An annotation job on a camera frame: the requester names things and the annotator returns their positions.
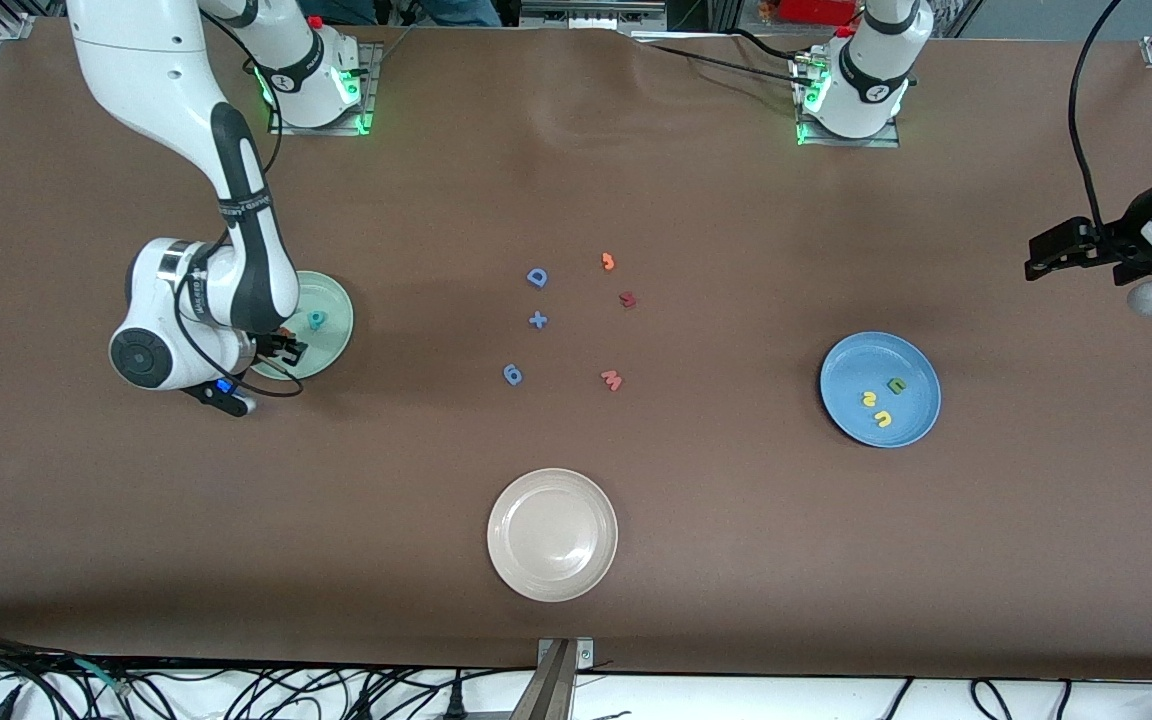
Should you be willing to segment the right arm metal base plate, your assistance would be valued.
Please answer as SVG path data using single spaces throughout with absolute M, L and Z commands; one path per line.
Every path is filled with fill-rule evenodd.
M 323 69 L 288 94 L 265 88 L 268 132 L 289 136 L 366 136 L 376 115 L 384 41 L 338 38 Z

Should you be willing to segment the aluminium profile post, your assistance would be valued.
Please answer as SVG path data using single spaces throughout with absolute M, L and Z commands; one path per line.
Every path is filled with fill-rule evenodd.
M 579 641 L 543 641 L 538 667 L 509 720 L 571 720 L 579 659 Z

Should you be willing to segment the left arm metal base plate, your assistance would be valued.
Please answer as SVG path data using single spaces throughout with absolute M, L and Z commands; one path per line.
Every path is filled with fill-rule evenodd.
M 890 100 L 864 104 L 846 82 L 832 79 L 826 59 L 799 55 L 788 61 L 794 90 L 796 138 L 799 145 L 896 149 L 900 90 Z

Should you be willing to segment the red box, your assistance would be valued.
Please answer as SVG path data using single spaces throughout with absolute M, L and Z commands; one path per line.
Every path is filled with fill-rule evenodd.
M 805 26 L 846 26 L 861 0 L 776 0 L 776 17 Z

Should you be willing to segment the person in blue jeans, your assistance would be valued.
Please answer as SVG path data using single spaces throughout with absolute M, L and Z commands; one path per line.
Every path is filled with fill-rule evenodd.
M 378 26 L 380 0 L 298 0 L 306 15 L 339 20 L 349 26 Z M 387 0 L 389 3 L 416 3 L 435 26 L 500 28 L 492 0 Z

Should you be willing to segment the brown table cover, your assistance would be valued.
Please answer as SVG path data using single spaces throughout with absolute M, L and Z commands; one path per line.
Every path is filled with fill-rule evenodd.
M 605 29 L 416 29 L 371 135 L 285 138 L 271 169 L 353 342 L 234 419 L 109 365 L 132 256 L 221 220 L 38 20 L 0 53 L 0 637 L 525 666 L 584 635 L 613 670 L 1152 679 L 1152 318 L 1108 270 L 1023 274 L 1085 210 L 1076 54 L 935 41 L 900 146 L 847 149 L 797 145 L 771 79 Z M 914 445 L 820 401 L 867 331 L 940 378 Z M 567 602 L 486 548 L 543 468 L 620 524 Z

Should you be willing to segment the beige plate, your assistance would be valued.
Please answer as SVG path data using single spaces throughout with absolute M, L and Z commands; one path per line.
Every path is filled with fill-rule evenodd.
M 617 543 L 620 524 L 607 493 L 566 468 L 521 475 L 500 492 L 486 524 L 495 574 L 538 602 L 589 593 L 611 570 Z

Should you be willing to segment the grey metal rack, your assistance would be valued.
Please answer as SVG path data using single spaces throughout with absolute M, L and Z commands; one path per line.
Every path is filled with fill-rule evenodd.
M 518 26 L 666 32 L 666 0 L 518 0 Z

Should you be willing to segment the metal corner bracket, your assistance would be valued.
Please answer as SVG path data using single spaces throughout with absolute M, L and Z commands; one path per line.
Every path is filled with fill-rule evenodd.
M 550 647 L 556 643 L 559 638 L 541 638 L 538 642 L 538 655 L 536 655 L 536 661 L 538 665 L 541 664 L 544 657 L 547 655 Z M 570 638 L 573 644 L 573 653 L 576 657 L 576 669 L 577 670 L 591 670 L 594 667 L 594 639 L 591 637 L 579 637 Z

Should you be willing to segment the blue plate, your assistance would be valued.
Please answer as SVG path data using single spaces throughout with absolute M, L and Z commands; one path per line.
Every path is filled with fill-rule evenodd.
M 893 395 L 887 382 L 901 377 L 908 388 Z M 847 437 L 874 448 L 901 448 L 918 442 L 940 418 L 940 378 L 918 347 L 896 334 L 867 331 L 842 338 L 823 357 L 818 377 L 820 401 L 829 419 Z M 873 391 L 877 406 L 861 404 L 861 393 Z M 878 411 L 893 416 L 879 429 Z

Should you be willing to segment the green plate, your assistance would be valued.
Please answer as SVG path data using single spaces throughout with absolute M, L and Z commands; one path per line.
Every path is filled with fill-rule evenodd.
M 355 328 L 355 306 L 342 285 L 329 275 L 306 270 L 300 270 L 297 278 L 298 305 L 280 327 L 285 325 L 291 329 L 300 347 L 306 347 L 306 353 L 297 366 L 285 366 L 274 359 L 251 366 L 252 372 L 276 381 L 285 381 L 288 377 L 303 379 L 324 372 L 346 351 Z M 319 309 L 329 313 L 329 320 L 321 332 L 308 332 L 306 313 Z

